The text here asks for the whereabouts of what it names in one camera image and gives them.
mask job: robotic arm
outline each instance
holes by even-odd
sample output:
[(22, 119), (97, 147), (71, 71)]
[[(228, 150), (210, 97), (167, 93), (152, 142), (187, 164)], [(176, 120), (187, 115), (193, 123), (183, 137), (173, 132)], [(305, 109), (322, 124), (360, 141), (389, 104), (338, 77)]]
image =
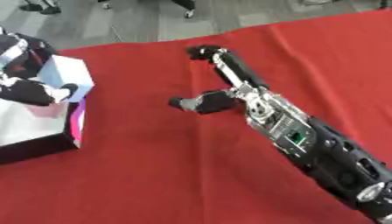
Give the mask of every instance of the robotic arm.
[(375, 223), (392, 223), (392, 172), (333, 127), (307, 115), (270, 91), (234, 52), (216, 45), (188, 50), (192, 60), (208, 60), (230, 89), (194, 99), (173, 97), (170, 105), (200, 114), (246, 105), (248, 125), (266, 136), (293, 165), (334, 198)]

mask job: white box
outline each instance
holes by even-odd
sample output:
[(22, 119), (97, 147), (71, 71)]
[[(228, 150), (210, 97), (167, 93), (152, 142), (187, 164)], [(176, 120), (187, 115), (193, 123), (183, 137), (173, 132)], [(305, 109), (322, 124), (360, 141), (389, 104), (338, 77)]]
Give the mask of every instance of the white box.
[(41, 68), (38, 78), (45, 84), (60, 88), (67, 83), (78, 85), (78, 90), (68, 99), (80, 102), (95, 85), (83, 60), (53, 55)]

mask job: red fabric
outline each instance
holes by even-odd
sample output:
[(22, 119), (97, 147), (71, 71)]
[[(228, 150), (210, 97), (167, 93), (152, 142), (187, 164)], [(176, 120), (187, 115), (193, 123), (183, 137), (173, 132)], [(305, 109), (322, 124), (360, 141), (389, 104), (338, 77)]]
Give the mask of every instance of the red fabric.
[(272, 90), (392, 164), (391, 24), (391, 12), (373, 11), (66, 51), (96, 82), (82, 149), (1, 166), (0, 223), (371, 223), (291, 166), (239, 111), (198, 116), (167, 100), (225, 87), (183, 49), (226, 46)]

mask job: box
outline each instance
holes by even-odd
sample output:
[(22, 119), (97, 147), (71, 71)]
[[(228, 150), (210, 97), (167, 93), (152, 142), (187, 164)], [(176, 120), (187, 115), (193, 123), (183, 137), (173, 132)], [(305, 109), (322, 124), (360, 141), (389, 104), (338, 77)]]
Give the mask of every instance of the box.
[(68, 102), (80, 102), (95, 85), (83, 60), (53, 55), (41, 68), (38, 79), (53, 88), (67, 83), (79, 88)]
[(80, 148), (84, 105), (35, 107), (0, 99), (0, 165)]

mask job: gray floor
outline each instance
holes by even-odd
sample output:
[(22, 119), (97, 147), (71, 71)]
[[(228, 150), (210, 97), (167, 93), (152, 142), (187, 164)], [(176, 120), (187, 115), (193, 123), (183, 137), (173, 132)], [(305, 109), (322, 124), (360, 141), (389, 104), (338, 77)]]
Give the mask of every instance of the gray floor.
[(170, 0), (112, 0), (112, 10), (103, 10), (96, 0), (60, 0), (63, 13), (56, 16), (20, 11), (16, 0), (1, 1), (0, 25), (46, 39), (59, 49), (186, 39), (250, 25), (368, 11), (379, 3), (343, 0), (303, 6), (300, 0), (196, 0), (196, 17), (184, 19), (184, 10)]

